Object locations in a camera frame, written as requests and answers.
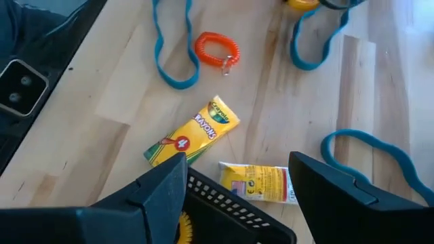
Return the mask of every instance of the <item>yellow object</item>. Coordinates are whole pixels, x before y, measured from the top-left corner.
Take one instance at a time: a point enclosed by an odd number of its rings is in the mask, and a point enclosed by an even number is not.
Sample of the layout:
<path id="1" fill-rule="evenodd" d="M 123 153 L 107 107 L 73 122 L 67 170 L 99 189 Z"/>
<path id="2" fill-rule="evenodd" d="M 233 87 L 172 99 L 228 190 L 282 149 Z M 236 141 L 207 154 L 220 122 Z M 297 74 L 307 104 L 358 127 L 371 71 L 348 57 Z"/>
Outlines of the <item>yellow object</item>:
<path id="1" fill-rule="evenodd" d="M 176 153 L 185 152 L 190 165 L 217 139 L 238 124 L 237 115 L 215 96 L 185 125 L 144 152 L 144 157 L 155 167 Z"/>
<path id="2" fill-rule="evenodd" d="M 294 9 L 301 11 L 311 11 L 319 6 L 318 0 L 288 0 L 288 4 Z"/>
<path id="3" fill-rule="evenodd" d="M 179 217 L 179 239 L 178 244 L 190 244 L 193 239 L 193 228 L 189 216 L 182 212 Z"/>
<path id="4" fill-rule="evenodd" d="M 286 167 L 220 162 L 220 184 L 246 199 L 297 204 Z"/>

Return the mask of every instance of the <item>number 4 label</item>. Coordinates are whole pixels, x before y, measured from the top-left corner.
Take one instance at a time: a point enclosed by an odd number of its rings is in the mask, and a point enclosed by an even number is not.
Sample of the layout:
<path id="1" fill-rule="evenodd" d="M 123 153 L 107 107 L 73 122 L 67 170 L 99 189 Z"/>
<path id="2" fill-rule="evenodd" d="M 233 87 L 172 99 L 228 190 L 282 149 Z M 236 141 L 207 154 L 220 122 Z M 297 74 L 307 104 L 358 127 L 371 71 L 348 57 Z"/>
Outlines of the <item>number 4 label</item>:
<path id="1" fill-rule="evenodd" d="M 176 139 L 175 148 L 176 150 L 183 152 L 189 149 L 190 140 L 186 136 L 180 136 Z"/>

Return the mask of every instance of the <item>wooden table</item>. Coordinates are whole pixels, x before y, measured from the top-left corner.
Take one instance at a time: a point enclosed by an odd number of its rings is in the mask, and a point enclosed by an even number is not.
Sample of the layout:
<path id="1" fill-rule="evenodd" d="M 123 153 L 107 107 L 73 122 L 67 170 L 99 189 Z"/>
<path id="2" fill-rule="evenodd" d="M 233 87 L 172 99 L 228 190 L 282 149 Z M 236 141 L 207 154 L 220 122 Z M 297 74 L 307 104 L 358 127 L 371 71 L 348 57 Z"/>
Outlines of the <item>wooden table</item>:
<path id="1" fill-rule="evenodd" d="M 194 37 L 214 31 L 240 45 L 241 62 L 232 73 L 222 77 L 204 64 L 198 84 L 172 89 L 153 62 L 151 1 L 108 0 L 0 177 L 0 206 L 92 204 L 148 171 L 142 153 L 216 94 L 241 123 L 193 165 L 215 180 L 219 161 L 286 166 L 292 150 L 321 159 L 321 140 L 349 127 L 409 152 L 423 182 L 434 188 L 431 0 L 363 3 L 333 41 L 327 62 L 311 72 L 288 58 L 294 14 L 280 1 L 193 2 Z M 160 62 L 179 79 L 193 71 L 183 9 L 179 1 L 159 6 L 166 40 Z M 337 16 L 307 24 L 300 48 L 317 50 Z M 334 148 L 341 162 L 375 185 L 423 203 L 387 155 L 346 138 Z M 292 228 L 299 243 L 313 242 L 299 207 L 255 205 Z"/>

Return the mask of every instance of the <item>blue lanyard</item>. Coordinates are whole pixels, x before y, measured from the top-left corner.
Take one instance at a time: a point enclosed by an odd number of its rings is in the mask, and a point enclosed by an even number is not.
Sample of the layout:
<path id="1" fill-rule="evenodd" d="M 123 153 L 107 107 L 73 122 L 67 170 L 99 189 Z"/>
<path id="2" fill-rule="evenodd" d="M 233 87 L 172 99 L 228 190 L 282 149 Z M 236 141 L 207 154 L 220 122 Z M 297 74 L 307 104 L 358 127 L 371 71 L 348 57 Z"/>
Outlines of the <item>blue lanyard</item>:
<path id="1" fill-rule="evenodd" d="M 386 142 L 382 142 L 374 136 L 371 136 L 370 134 L 367 134 L 365 132 L 354 129 L 341 129 L 326 136 L 321 143 L 321 155 L 328 165 L 339 169 L 344 173 L 352 175 L 359 182 L 370 184 L 370 181 L 362 173 L 358 172 L 353 168 L 341 165 L 332 156 L 332 153 L 330 152 L 330 141 L 335 136 L 354 137 L 361 140 L 362 142 L 365 142 L 366 144 L 369 144 L 374 148 L 378 148 L 385 151 L 386 153 L 389 153 L 398 162 L 408 185 L 413 188 L 417 193 L 419 193 L 425 199 L 428 205 L 434 206 L 434 192 L 430 188 L 426 187 L 419 180 L 419 177 L 416 173 L 416 168 L 414 167 L 413 162 L 409 158 L 409 156 L 398 147 L 387 144 Z"/>
<path id="2" fill-rule="evenodd" d="M 189 18 L 189 12 L 191 9 L 191 1 L 192 0 L 186 0 L 186 5 L 185 5 L 185 22 L 187 25 L 187 52 L 189 54 L 191 62 L 196 67 L 196 71 L 193 74 L 193 76 L 190 77 L 189 79 L 187 79 L 185 81 L 177 81 L 177 80 L 171 78 L 166 72 L 164 72 L 163 68 L 160 66 L 160 64 L 158 62 L 159 56 L 161 53 L 161 49 L 163 49 L 164 38 L 163 38 L 163 34 L 161 33 L 160 26 L 158 25 L 157 6 L 158 6 L 159 0 L 152 0 L 153 19 L 154 19 L 155 28 L 157 29 L 157 33 L 158 33 L 157 42 L 155 43 L 155 51 L 154 51 L 155 64 L 157 64 L 157 69 L 158 69 L 158 72 L 161 75 L 161 77 L 165 80 L 165 82 L 167 82 L 167 84 L 169 84 L 170 86 L 172 86 L 175 89 L 189 88 L 190 86 L 194 85 L 197 82 L 197 80 L 199 79 L 199 69 L 200 69 L 199 59 L 196 56 L 196 53 L 191 48 L 192 26 L 191 26 L 191 22 L 190 22 L 190 18 Z"/>
<path id="3" fill-rule="evenodd" d="M 300 55 L 298 54 L 298 37 L 300 36 L 303 21 L 315 15 L 321 9 L 321 7 L 304 13 L 303 16 L 299 19 L 299 21 L 295 23 L 294 30 L 292 31 L 292 38 L 290 41 L 289 51 L 294 65 L 302 70 L 314 70 L 318 68 L 324 61 L 326 61 L 330 53 L 330 44 L 333 37 L 336 36 L 336 34 L 338 34 L 348 24 L 349 10 L 356 5 L 359 5 L 363 1 L 365 0 L 350 0 L 347 5 L 335 5 L 326 0 L 319 0 L 319 2 L 325 7 L 328 7 L 330 9 L 346 9 L 346 11 L 340 17 L 339 27 L 332 33 L 332 35 L 330 35 L 327 41 L 325 41 L 321 60 L 317 63 L 304 61 L 300 57 Z"/>

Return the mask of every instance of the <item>crayola crayons box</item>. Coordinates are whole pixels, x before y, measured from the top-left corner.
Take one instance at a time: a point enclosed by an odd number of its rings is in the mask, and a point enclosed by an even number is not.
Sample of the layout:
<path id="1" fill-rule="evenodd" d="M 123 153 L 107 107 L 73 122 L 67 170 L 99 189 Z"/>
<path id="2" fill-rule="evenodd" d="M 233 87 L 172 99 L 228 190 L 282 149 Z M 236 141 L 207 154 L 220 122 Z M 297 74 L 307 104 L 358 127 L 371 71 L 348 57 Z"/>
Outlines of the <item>crayola crayons box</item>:
<path id="1" fill-rule="evenodd" d="M 193 116 L 185 125 L 144 152 L 155 167 L 179 152 L 185 152 L 191 165 L 217 139 L 239 124 L 237 115 L 218 97 Z"/>

